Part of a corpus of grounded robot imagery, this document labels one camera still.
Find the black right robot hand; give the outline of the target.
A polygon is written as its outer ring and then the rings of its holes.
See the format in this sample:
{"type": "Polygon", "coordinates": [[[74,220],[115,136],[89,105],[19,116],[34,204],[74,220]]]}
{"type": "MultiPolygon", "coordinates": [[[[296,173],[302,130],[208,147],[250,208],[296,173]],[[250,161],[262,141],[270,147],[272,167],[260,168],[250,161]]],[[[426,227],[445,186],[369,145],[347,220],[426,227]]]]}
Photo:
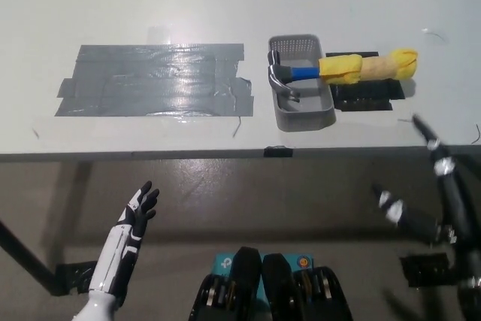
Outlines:
{"type": "Polygon", "coordinates": [[[408,207],[384,186],[372,186],[378,208],[396,227],[427,244],[449,243],[455,253],[457,284],[480,288],[480,224],[472,198],[461,178],[454,156],[430,126],[418,115],[411,123],[425,139],[441,197],[443,219],[408,207]]]}

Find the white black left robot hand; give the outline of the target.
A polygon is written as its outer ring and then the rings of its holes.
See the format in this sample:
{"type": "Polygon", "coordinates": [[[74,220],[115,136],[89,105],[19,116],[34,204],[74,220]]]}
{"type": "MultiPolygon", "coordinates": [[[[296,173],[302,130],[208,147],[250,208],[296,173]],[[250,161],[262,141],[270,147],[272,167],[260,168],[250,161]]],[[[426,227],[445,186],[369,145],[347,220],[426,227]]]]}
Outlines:
{"type": "Polygon", "coordinates": [[[158,196],[151,181],[136,191],[110,229],[96,263],[89,290],[112,295],[116,309],[125,301],[147,223],[156,215],[158,196]]]}

